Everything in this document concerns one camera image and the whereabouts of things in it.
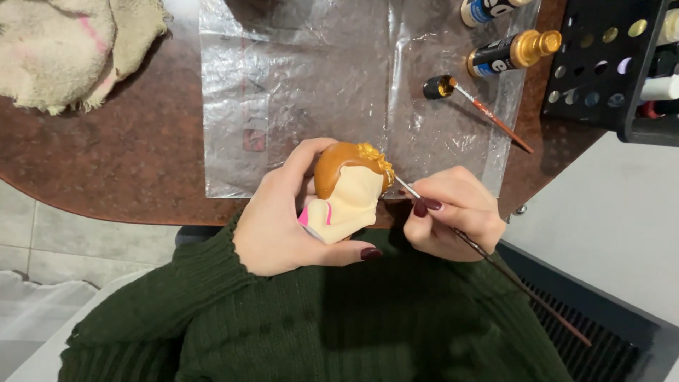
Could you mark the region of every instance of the hand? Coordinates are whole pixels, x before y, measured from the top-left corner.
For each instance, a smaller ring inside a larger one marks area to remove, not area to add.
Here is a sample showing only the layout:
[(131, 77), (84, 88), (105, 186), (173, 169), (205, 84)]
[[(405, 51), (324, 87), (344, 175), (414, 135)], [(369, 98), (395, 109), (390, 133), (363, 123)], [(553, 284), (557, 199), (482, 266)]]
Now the hand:
[[(311, 237), (297, 221), (295, 199), (302, 184), (313, 185), (304, 174), (314, 157), (337, 141), (317, 138), (303, 141), (279, 169), (266, 174), (250, 199), (234, 231), (240, 262), (249, 272), (274, 276), (301, 266), (344, 266), (382, 255), (364, 241), (327, 245)], [(307, 195), (313, 190), (305, 190)]]
[(423, 201), (415, 202), (403, 232), (415, 249), (451, 261), (481, 260), (450, 229), (454, 227), (489, 254), (495, 251), (505, 228), (498, 201), (467, 169), (457, 166), (435, 173), (416, 181), (413, 189)]

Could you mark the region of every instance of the green sweater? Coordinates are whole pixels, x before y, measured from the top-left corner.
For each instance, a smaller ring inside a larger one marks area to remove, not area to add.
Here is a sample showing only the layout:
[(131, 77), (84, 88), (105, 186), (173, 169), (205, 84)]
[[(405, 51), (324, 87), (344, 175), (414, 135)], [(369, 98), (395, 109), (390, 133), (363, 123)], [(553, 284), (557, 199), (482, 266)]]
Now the green sweater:
[(365, 230), (355, 239), (383, 258), (258, 277), (234, 253), (234, 226), (92, 310), (59, 381), (571, 380), (526, 296), (486, 262)]

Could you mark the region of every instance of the beige rag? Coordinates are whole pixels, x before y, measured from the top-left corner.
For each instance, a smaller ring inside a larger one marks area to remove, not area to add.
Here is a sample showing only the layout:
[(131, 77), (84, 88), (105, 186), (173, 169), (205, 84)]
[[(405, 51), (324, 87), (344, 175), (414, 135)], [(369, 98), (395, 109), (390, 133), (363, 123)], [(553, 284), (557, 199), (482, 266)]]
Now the beige rag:
[(158, 0), (0, 0), (0, 95), (52, 115), (97, 108), (166, 16)]

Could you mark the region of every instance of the tile floor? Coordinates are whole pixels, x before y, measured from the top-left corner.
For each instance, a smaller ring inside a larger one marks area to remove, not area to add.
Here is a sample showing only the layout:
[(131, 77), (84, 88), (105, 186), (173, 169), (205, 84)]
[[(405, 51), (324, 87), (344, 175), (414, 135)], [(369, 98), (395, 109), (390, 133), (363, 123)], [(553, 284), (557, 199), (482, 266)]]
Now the tile floor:
[(0, 180), (0, 270), (99, 287), (172, 258), (178, 226), (104, 222), (61, 211)]

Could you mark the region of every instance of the dark red nail polish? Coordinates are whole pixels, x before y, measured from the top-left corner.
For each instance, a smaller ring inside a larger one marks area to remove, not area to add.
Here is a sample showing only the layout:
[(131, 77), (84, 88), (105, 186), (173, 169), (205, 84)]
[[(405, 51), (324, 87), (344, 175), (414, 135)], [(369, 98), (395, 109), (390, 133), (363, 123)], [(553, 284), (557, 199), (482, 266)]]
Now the dark red nail polish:
[(429, 198), (422, 198), (422, 202), (427, 208), (432, 209), (434, 211), (440, 210), (441, 207), (443, 206), (441, 202)]
[(382, 251), (377, 248), (364, 248), (361, 250), (361, 260), (366, 261), (382, 256)]
[(413, 214), (418, 218), (423, 218), (427, 214), (426, 205), (422, 201), (415, 202), (415, 207), (413, 207)]

